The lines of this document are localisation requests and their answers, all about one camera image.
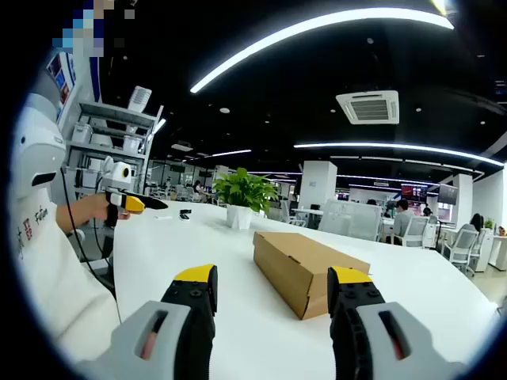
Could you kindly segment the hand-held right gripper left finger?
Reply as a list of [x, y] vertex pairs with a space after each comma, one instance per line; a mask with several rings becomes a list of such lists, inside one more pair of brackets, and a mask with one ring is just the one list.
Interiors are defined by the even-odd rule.
[[208, 379], [215, 337], [218, 269], [176, 275], [159, 302], [149, 301], [112, 332], [108, 349], [81, 361], [86, 379]]

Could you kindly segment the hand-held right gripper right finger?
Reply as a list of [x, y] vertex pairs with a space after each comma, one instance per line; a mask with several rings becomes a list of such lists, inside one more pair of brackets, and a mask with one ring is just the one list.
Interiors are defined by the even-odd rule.
[[353, 268], [327, 272], [330, 338], [337, 379], [455, 379], [465, 365], [447, 361], [430, 331], [372, 279]]

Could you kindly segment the person's left hand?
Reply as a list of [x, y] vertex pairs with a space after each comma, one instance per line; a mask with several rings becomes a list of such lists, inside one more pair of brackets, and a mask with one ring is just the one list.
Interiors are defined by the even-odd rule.
[[[108, 218], [108, 205], [109, 202], [106, 199], [106, 195], [104, 193], [98, 193], [93, 196], [94, 198], [94, 209], [93, 216], [96, 219], [100, 219], [105, 221]], [[131, 215], [126, 212], [117, 212], [117, 218], [119, 220], [128, 220]]]

